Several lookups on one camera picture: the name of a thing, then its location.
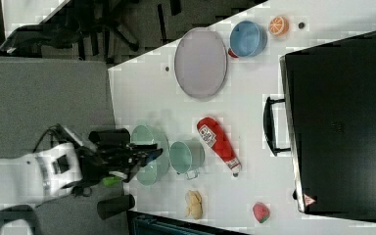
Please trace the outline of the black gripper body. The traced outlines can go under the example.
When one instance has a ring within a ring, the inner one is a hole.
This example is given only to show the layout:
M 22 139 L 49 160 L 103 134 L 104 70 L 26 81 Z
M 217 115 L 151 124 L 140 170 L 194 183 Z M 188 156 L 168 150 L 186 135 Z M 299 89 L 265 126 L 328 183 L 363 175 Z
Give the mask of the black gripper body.
M 128 164 L 129 131 L 125 128 L 94 130 L 90 132 L 88 139 L 95 147 L 78 151 L 82 179 L 76 183 L 76 187 L 96 185 L 108 177 L 111 171 L 125 175 L 124 182 L 129 182 L 134 176 L 132 166 Z

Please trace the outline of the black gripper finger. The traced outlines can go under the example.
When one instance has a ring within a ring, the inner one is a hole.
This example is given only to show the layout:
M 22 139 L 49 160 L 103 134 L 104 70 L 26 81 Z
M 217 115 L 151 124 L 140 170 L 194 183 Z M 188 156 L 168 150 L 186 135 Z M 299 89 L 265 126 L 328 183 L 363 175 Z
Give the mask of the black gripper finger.
M 157 159 L 162 153 L 163 149 L 140 149 L 131 150 L 129 157 L 129 166 L 131 169 L 144 167 L 148 163 Z

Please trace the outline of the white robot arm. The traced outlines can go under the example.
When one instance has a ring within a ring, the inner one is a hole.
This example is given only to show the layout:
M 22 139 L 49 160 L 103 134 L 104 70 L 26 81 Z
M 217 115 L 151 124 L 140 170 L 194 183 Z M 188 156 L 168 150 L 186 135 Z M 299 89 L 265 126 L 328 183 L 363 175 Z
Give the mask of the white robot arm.
M 37 146 L 15 159 L 0 159 L 0 211 L 37 207 L 69 194 L 87 197 L 90 187 L 113 175 L 129 181 L 165 149 L 151 141 L 134 144 L 125 129 L 92 131 L 81 138 L 67 129 L 46 132 L 50 148 Z

